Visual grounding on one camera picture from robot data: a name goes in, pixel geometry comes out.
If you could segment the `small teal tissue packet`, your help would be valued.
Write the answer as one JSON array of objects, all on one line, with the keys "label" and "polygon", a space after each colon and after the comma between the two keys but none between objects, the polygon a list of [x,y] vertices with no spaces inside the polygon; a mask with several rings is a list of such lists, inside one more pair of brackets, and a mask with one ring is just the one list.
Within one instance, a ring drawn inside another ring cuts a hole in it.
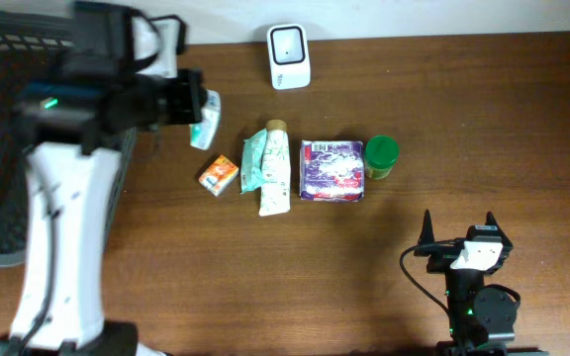
[{"label": "small teal tissue packet", "polygon": [[201,150],[208,150],[214,141],[221,120],[221,96],[214,90],[207,91],[206,104],[201,109],[202,121],[191,124],[190,145]]}]

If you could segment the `orange small box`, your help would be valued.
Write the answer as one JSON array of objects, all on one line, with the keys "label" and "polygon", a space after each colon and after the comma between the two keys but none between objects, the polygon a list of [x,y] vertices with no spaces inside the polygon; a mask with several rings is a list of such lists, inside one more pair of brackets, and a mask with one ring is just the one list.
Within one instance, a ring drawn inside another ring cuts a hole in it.
[{"label": "orange small box", "polygon": [[199,183],[218,197],[238,176],[239,168],[224,155],[220,155],[199,177]]}]

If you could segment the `green lid jar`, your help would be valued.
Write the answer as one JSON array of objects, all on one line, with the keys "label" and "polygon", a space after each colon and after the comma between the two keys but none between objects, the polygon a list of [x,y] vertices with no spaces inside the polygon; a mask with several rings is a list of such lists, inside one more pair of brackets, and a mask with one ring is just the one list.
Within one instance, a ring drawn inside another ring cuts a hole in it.
[{"label": "green lid jar", "polygon": [[386,135],[371,138],[364,150],[364,168],[368,178],[381,180],[393,169],[400,154],[397,142]]}]

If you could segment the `teal wet wipes pack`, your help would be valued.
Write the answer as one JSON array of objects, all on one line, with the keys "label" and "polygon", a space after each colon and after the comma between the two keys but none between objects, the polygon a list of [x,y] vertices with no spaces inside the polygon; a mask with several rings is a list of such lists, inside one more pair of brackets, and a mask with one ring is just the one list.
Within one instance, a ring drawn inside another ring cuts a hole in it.
[{"label": "teal wet wipes pack", "polygon": [[267,129],[263,129],[244,141],[239,172],[243,194],[260,188],[264,182],[261,165],[266,140]]}]

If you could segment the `purple white sanitary pad pack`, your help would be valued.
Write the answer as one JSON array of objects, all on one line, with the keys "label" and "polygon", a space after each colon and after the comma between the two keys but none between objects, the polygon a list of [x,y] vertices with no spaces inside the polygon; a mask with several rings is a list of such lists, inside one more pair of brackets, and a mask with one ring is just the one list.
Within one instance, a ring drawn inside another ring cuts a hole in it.
[{"label": "purple white sanitary pad pack", "polygon": [[318,202],[357,202],[364,197],[363,143],[303,140],[299,196]]}]

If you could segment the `white green cosmetic tube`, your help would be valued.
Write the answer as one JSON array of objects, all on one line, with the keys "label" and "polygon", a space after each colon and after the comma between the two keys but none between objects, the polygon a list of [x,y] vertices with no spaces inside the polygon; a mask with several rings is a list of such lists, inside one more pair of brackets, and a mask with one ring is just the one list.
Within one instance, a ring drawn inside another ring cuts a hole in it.
[{"label": "white green cosmetic tube", "polygon": [[266,123],[266,130],[266,145],[261,165],[261,217],[288,213],[291,209],[291,162],[287,124],[281,120],[271,120]]}]

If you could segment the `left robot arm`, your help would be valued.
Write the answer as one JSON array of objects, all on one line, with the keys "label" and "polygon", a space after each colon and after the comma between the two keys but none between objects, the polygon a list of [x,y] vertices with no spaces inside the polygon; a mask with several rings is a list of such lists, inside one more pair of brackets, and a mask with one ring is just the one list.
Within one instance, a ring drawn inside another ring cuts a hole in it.
[{"label": "left robot arm", "polygon": [[187,26],[176,15],[77,1],[71,30],[72,47],[12,108],[29,226],[22,297],[0,355],[148,355],[133,323],[103,312],[107,220],[123,164],[113,140],[197,124],[208,93],[200,71],[177,65]]}]

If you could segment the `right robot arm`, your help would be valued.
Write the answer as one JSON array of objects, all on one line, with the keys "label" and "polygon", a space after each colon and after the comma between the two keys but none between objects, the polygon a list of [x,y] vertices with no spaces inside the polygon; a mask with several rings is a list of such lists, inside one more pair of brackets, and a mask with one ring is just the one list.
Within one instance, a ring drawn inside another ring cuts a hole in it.
[{"label": "right robot arm", "polygon": [[445,278],[446,301],[442,302],[422,285],[417,288],[433,300],[448,318],[449,342],[440,341],[438,355],[543,355],[538,348],[510,348],[515,339],[515,323],[521,295],[485,278],[503,267],[514,246],[492,213],[482,224],[468,227],[463,237],[437,241],[430,212],[425,212],[412,252],[427,259],[427,272]]}]

